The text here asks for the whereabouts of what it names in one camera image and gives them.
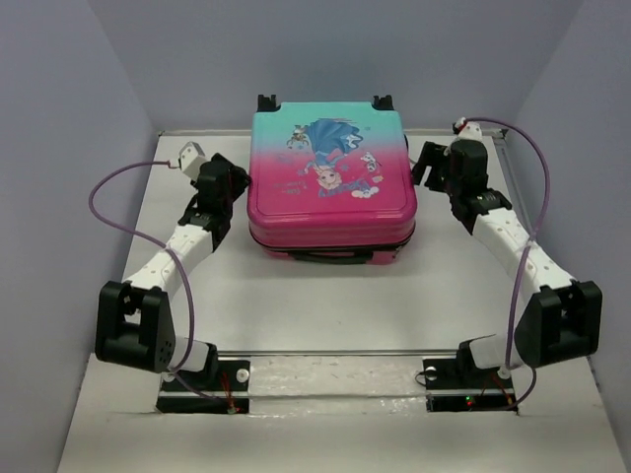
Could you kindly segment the pink teal kids suitcase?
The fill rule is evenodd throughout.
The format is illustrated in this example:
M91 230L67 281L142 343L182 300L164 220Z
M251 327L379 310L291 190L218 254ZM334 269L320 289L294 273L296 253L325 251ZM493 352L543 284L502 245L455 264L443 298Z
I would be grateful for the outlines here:
M415 231L408 142L391 96L258 96L248 174L248 229L271 255L386 265Z

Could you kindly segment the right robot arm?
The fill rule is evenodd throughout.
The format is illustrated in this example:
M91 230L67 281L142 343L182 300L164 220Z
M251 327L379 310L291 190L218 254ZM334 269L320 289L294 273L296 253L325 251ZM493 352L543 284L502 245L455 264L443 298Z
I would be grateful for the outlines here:
M599 344L601 289L576 279L530 239L509 199L489 187L487 164L479 140L427 141L412 169L415 183L448 195L454 217L517 285L506 332L459 344L454 374L466 386L479 384L490 370L587 357Z

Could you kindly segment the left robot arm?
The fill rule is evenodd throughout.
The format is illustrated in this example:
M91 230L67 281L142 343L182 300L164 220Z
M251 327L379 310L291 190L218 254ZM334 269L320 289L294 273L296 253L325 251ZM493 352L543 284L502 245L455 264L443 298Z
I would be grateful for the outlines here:
M158 248L122 282L109 281L98 300L96 357L145 372L184 375L206 389L218 377L215 345L195 340L189 274L218 249L231 228L235 202L250 184L247 172L220 154L206 157L186 143L165 163L181 171L195 193L167 241L131 230Z

